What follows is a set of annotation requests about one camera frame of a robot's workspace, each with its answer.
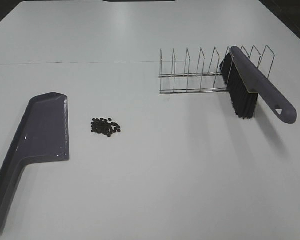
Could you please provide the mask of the pile of coffee beans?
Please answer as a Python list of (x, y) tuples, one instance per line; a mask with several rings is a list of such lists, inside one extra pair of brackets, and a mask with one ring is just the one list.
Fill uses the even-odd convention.
[(111, 118), (93, 118), (91, 120), (91, 132), (106, 137), (111, 137), (115, 133), (120, 133), (121, 126), (113, 122)]

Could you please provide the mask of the purple brush black bristles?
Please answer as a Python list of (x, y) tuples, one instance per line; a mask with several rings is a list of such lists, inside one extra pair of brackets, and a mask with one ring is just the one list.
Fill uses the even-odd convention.
[(240, 48), (232, 46), (219, 67), (234, 112), (239, 118), (253, 118), (260, 96), (282, 122), (296, 122), (298, 114), (295, 107)]

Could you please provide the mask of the purple plastic dustpan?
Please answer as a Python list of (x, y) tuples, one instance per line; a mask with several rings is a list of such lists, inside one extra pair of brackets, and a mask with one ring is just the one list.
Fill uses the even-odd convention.
[(68, 97), (57, 92), (33, 97), (0, 168), (0, 231), (26, 166), (69, 159)]

